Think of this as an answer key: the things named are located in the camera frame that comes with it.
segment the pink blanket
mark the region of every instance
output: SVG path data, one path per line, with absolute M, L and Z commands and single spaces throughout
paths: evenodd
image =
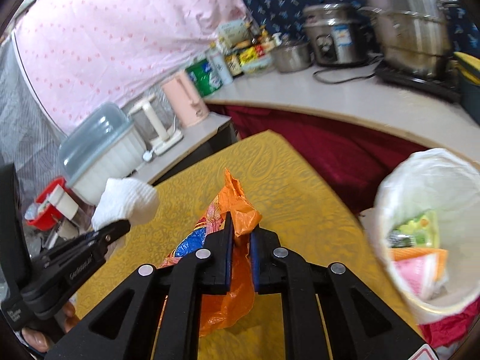
M 208 47 L 242 0 L 39 0 L 16 28 L 25 71 L 70 133 L 100 104 L 120 107 Z

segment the table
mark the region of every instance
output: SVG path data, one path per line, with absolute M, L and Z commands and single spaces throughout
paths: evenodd
M 223 186 L 224 169 L 242 183 L 263 214 L 261 226 L 308 262 L 345 263 L 410 326 L 399 293 L 376 261 L 357 220 L 315 171 L 279 135 L 264 132 L 189 167 L 156 188 L 160 208 L 153 221 L 136 226 L 126 246 L 78 293 L 82 317 L 143 263 L 160 264 L 192 230 Z M 200 339 L 199 359 L 282 359 L 280 295 L 257 296 L 251 312 L 234 326 Z

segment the orange plastic bag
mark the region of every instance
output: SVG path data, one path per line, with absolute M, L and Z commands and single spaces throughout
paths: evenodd
M 235 229 L 232 253 L 232 280 L 227 295 L 203 295 L 200 337 L 215 329 L 232 326 L 254 305 L 254 284 L 248 258 L 248 234 L 260 223 L 262 215 L 245 197 L 240 182 L 225 169 L 225 186 L 208 206 L 192 233 L 165 259 L 160 268 L 176 264 L 183 255 L 201 248 L 205 237 L 223 229 L 230 211 Z

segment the trash bin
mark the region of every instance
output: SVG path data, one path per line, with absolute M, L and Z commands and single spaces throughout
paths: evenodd
M 449 252 L 449 279 L 445 291 L 421 301 L 397 273 L 388 235 L 427 210 L 437 213 L 440 247 Z M 373 226 L 366 232 L 376 256 L 418 323 L 458 314 L 480 295 L 480 173 L 447 150 L 414 153 L 381 183 Z

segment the blue patterned fabric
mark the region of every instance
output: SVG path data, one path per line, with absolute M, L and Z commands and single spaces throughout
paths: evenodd
M 446 16 L 449 21 L 448 33 L 453 42 L 453 50 L 480 58 L 479 30 L 469 20 L 465 9 L 449 8 Z
M 253 18 L 259 24 L 266 26 L 269 33 L 287 33 L 293 39 L 306 39 L 303 31 L 304 7 L 308 5 L 328 3 L 351 3 L 359 8 L 365 5 L 365 0 L 244 0 Z M 461 8 L 449 10 L 450 40 L 456 51 L 463 51 L 474 56 L 480 56 L 478 45 L 479 33 Z M 373 29 L 369 20 L 364 19 L 362 27 L 370 50 L 378 51 Z

